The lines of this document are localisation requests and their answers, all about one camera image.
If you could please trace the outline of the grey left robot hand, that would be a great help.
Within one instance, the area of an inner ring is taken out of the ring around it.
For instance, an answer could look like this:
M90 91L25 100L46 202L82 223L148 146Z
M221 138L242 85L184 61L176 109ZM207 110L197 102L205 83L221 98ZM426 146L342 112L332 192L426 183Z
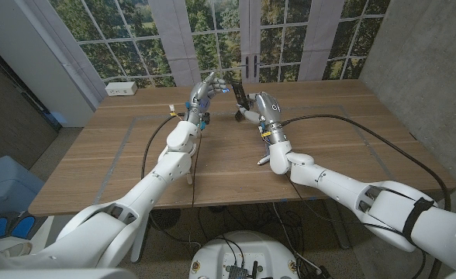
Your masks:
M229 89L223 79L215 77L211 72L203 81L197 83L189 97L189 107L184 120L198 125L203 114L208 111L210 101L215 95L226 93Z

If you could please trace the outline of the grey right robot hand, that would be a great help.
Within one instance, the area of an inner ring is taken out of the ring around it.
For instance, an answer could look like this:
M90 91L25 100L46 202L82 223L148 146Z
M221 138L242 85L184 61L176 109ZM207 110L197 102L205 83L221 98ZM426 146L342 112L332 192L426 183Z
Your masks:
M273 96L261 91L238 94L236 98L239 113L249 122L258 124L261 136L270 144L287 141L281 124L281 109Z

